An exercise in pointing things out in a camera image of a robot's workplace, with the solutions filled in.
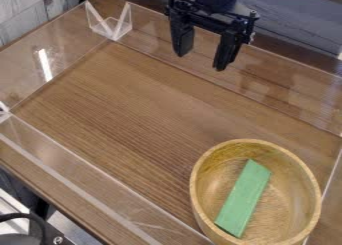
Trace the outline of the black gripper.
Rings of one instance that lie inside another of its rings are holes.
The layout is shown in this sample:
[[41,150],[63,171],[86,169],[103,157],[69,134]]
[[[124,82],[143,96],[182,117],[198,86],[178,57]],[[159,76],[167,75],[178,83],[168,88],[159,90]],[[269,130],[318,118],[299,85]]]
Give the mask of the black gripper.
[[171,11],[172,48],[179,57],[194,47],[194,26],[184,14],[194,15],[192,23],[206,30],[219,33],[230,29],[238,33],[224,31],[220,35],[212,67],[223,71],[235,61],[242,42],[252,41],[254,25],[261,18],[258,12],[239,0],[168,0],[167,11]]

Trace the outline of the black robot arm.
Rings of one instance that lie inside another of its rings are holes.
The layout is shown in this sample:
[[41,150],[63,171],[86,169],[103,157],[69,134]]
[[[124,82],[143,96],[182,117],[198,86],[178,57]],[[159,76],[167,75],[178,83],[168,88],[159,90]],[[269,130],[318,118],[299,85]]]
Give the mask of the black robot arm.
[[212,62],[218,71],[235,61],[242,45],[251,43],[259,19],[258,12],[238,0],[168,0],[166,16],[172,49],[179,57],[194,48],[196,27],[220,36]]

